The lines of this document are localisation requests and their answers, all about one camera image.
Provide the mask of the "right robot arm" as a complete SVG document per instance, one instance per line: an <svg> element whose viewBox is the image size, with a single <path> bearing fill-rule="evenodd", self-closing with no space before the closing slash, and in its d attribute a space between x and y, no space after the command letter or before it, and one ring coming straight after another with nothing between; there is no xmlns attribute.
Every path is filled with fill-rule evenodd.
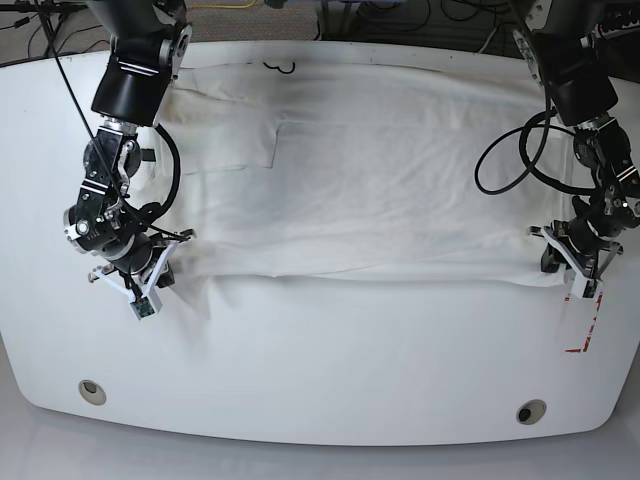
<svg viewBox="0 0 640 480"><path fill-rule="evenodd" d="M132 304L141 305L149 299L148 281L171 283L164 254L187 238L147 232L178 193L179 153L158 115L177 78L192 26L183 1L90 1L87 7L111 36L106 71L91 105L104 123L89 134L85 177L76 203L64 214L64 232L78 251L104 258L123 278ZM173 178L164 202L136 208L128 201L131 180L151 155L138 143L142 127L154 129L166 142Z"/></svg>

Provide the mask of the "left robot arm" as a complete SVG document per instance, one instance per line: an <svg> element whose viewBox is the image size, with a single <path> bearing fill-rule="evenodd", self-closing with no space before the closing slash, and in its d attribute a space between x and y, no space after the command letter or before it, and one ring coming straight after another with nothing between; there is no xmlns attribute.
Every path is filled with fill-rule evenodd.
<svg viewBox="0 0 640 480"><path fill-rule="evenodd" d="M572 291L592 298L601 275L623 252L617 236L639 225L639 170L631 141L611 115L618 95L610 80L605 49L612 41L639 31L636 1L512 1L515 43L544 94L544 110L514 129L525 170L497 189L503 194L532 175L570 195L575 215L530 232L546 241L540 268L573 271ZM542 158L552 121L573 139L576 159L593 185L579 188L542 173Z"/></svg>

